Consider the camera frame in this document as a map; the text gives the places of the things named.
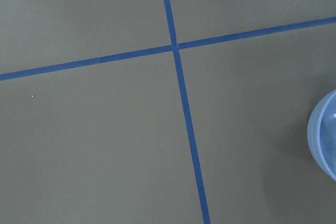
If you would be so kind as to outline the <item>brown paper table cover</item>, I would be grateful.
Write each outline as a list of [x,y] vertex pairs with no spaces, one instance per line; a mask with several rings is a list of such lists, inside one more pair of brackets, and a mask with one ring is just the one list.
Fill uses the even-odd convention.
[[335,0],[1,0],[1,223],[335,223],[334,89]]

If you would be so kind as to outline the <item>blue bowl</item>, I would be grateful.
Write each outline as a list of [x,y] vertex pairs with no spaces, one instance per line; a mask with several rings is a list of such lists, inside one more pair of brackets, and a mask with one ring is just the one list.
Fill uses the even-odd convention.
[[335,180],[335,91],[313,109],[307,125],[307,140],[315,162]]

